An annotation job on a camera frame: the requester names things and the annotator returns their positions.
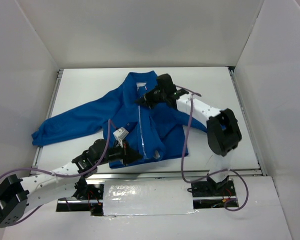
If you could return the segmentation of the blue fleece zip jacket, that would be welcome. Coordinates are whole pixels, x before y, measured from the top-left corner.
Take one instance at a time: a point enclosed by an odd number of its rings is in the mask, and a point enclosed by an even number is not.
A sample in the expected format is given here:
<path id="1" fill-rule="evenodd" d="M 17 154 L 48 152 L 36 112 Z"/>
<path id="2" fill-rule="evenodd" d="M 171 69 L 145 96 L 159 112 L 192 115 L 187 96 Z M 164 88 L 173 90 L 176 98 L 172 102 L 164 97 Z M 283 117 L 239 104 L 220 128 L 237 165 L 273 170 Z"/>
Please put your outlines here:
<path id="1" fill-rule="evenodd" d="M 156 78 L 154 71 L 130 72 L 119 87 L 105 96 L 45 120 L 32 134 L 32 144 L 41 147 L 88 136 L 101 129 L 107 137 L 109 131 L 114 132 L 107 125 L 110 119 L 117 127 L 127 129 L 129 145 L 142 155 L 136 165 L 180 158 L 188 115 L 165 103 L 153 109 L 135 103 L 154 88 Z"/>

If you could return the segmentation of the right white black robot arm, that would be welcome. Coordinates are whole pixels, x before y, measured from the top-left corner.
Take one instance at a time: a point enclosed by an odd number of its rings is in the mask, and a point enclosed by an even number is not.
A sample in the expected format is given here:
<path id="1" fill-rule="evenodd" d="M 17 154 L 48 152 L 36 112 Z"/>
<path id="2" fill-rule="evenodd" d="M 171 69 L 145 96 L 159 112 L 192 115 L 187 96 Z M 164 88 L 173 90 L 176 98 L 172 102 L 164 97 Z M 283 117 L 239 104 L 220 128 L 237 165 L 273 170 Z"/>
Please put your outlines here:
<path id="1" fill-rule="evenodd" d="M 195 99 L 196 92 L 175 85 L 167 73 L 158 76 L 156 81 L 156 86 L 135 100 L 135 103 L 150 109 L 165 103 L 187 114 L 188 125 L 191 125 L 194 119 L 207 129 L 207 142 L 213 153 L 214 166 L 204 179 L 207 181 L 208 192 L 214 196 L 219 195 L 229 179 L 233 152 L 242 140 L 234 112 L 229 108 L 221 110 Z"/>

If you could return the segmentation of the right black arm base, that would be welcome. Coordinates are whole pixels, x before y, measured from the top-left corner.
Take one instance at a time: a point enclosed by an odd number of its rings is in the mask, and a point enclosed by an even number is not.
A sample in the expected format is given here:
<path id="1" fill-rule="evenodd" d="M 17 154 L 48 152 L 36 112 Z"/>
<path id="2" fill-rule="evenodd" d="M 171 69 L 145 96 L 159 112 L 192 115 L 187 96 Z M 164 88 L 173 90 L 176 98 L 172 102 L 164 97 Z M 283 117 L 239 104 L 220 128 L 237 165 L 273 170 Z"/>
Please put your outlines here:
<path id="1" fill-rule="evenodd" d="M 211 179 L 192 183 L 187 191 L 192 194 L 193 208 L 215 209 L 226 207 L 237 208 L 238 201 L 232 179 L 227 178 L 221 185 L 214 184 Z"/>

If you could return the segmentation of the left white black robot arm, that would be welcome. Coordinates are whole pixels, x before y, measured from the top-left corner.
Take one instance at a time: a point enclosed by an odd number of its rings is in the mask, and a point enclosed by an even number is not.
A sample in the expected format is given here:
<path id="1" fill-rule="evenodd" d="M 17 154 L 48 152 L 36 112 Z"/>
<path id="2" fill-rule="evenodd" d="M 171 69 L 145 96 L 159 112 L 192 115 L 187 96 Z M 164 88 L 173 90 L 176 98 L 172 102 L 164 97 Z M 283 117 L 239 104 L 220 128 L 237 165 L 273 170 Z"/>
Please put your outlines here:
<path id="1" fill-rule="evenodd" d="M 26 212 L 33 212 L 53 200 L 85 198 L 86 179 L 97 173 L 98 165 L 119 162 L 125 166 L 140 159 L 142 155 L 127 141 L 116 141 L 108 147 L 106 140 L 98 139 L 71 162 L 50 172 L 38 169 L 37 175 L 19 178 L 12 170 L 1 177 L 0 228 L 21 222 Z"/>

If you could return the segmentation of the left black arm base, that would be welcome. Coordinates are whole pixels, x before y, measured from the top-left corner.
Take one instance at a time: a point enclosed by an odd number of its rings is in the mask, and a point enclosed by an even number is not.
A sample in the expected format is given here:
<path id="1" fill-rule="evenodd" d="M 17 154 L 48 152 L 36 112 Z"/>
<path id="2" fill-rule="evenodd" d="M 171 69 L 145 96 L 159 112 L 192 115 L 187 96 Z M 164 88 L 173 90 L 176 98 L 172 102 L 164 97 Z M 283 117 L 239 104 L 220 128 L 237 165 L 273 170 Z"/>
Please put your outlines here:
<path id="1" fill-rule="evenodd" d="M 56 212 L 87 212 L 91 216 L 103 216 L 104 183 L 79 183 L 71 197 L 57 201 Z"/>

